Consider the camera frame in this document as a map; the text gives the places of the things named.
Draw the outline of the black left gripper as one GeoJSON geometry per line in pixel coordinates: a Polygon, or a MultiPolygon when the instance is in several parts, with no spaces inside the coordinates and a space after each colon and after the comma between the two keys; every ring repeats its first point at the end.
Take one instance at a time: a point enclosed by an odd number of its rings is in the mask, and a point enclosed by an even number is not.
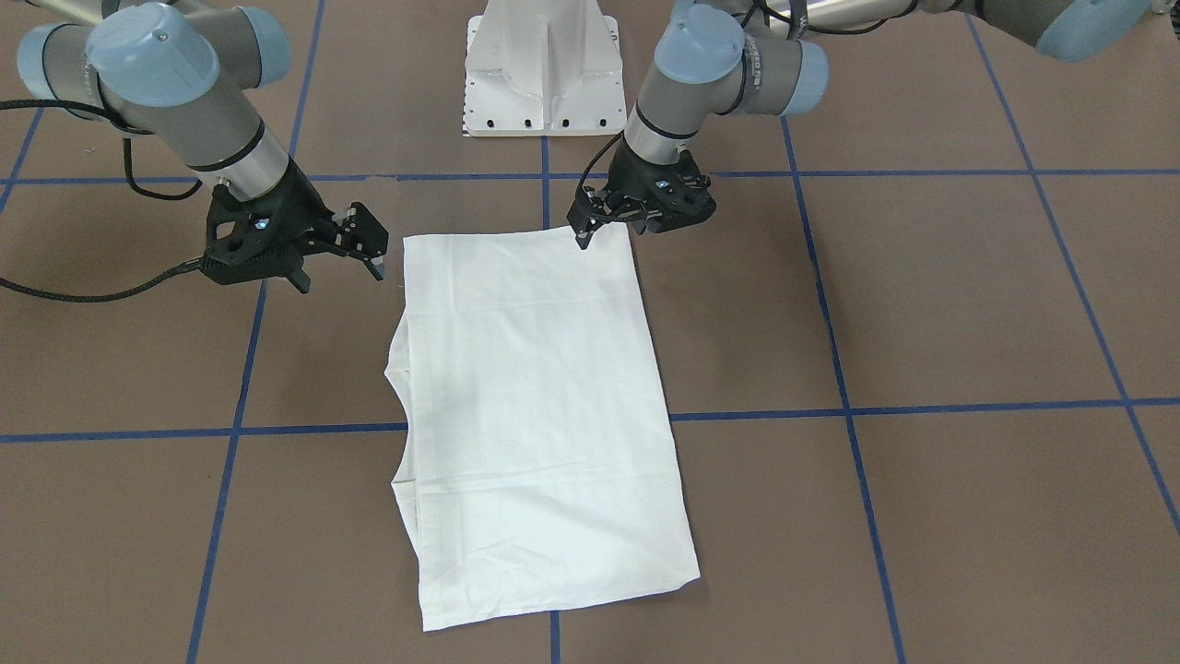
{"type": "MultiPolygon", "coordinates": [[[[678,159],[678,152],[682,150],[684,147],[676,147],[673,151],[674,160],[669,164],[678,159]]],[[[603,192],[579,189],[573,193],[566,222],[572,228],[573,239],[582,251],[589,248],[596,231],[614,223],[614,216],[617,216],[618,222],[629,224],[637,235],[644,235],[649,223],[657,221],[657,211],[644,208],[645,185],[641,182],[645,176],[645,169],[653,165],[666,164],[641,159],[623,138],[620,140],[620,146],[615,147],[612,162],[608,165],[608,180],[603,192]]]]}

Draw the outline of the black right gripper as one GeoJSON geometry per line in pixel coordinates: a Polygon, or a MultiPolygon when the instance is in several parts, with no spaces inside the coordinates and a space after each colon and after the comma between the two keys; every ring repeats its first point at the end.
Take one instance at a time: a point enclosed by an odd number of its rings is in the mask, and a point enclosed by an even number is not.
{"type": "Polygon", "coordinates": [[[312,291],[312,277],[302,268],[307,256],[334,254],[362,262],[376,281],[386,278],[384,257],[389,234],[361,202],[334,216],[295,160],[288,160],[277,186],[249,203],[266,230],[254,231],[261,248],[253,262],[262,268],[284,268],[283,278],[300,294],[312,291]]]}

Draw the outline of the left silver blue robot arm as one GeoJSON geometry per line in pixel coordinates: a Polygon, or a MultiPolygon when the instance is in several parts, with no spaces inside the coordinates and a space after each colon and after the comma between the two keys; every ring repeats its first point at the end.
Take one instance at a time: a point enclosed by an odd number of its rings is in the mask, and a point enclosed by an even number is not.
{"type": "Polygon", "coordinates": [[[607,183],[579,180],[566,221],[586,249],[614,224],[666,232],[708,221],[712,178],[691,142],[712,116],[809,113],[830,87],[826,45],[914,14],[978,18],[1058,63],[1120,41],[1150,1],[678,1],[625,126],[607,143],[607,183]]]}

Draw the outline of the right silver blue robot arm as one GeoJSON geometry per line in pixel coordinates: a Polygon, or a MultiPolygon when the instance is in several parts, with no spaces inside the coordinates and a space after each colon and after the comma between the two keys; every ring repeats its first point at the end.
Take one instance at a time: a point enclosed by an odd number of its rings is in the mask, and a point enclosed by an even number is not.
{"type": "Polygon", "coordinates": [[[198,270],[219,285],[283,278],[312,289],[304,259],[358,259],[384,280],[388,232],[355,202],[324,205],[247,98],[289,71],[277,18],[253,6],[206,1],[46,1],[59,24],[30,29],[17,64],[28,100],[4,109],[64,109],[122,134],[124,177],[135,185],[131,138],[156,136],[211,192],[204,252],[150,281],[198,270]]]}

